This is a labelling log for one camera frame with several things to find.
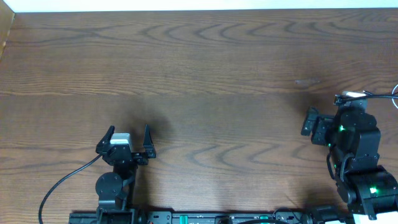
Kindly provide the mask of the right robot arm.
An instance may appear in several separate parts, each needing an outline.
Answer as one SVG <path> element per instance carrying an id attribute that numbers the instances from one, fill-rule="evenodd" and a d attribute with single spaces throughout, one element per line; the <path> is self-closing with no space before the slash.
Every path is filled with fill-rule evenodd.
<path id="1" fill-rule="evenodd" d="M 376 220 L 380 213 L 397 211 L 397 181 L 378 163 L 381 132 L 366 112 L 367 103 L 339 95 L 334 116 L 310 107 L 301 134 L 329 148 L 328 171 L 348 210 Z"/>

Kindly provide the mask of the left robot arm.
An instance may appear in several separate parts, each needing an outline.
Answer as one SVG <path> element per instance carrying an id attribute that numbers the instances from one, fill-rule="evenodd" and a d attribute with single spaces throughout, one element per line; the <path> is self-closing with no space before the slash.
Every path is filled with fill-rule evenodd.
<path id="1" fill-rule="evenodd" d="M 132 207 L 132 196 L 137 168 L 156 158 L 150 128 L 145 126 L 142 152 L 134 152 L 129 133 L 115 133 L 114 130 L 115 127 L 110 126 L 96 145 L 96 153 L 113 168 L 101 175 L 95 185 L 98 195 L 96 223 L 145 223 L 145 213 Z"/>

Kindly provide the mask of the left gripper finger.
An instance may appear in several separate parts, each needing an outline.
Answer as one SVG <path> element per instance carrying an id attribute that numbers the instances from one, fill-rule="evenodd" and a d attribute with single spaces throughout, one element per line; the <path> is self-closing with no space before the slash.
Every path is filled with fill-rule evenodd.
<path id="1" fill-rule="evenodd" d="M 143 147 L 145 149 L 145 154 L 149 159 L 156 158 L 156 150 L 152 142 L 152 138 L 150 135 L 150 127 L 148 124 L 145 126 Z"/>
<path id="2" fill-rule="evenodd" d="M 99 141 L 99 143 L 96 145 L 96 153 L 97 154 L 104 154 L 109 151 L 111 148 L 111 137 L 114 134 L 115 127 L 110 126 L 109 129 L 107 130 L 106 134 L 102 137 L 102 139 Z"/>

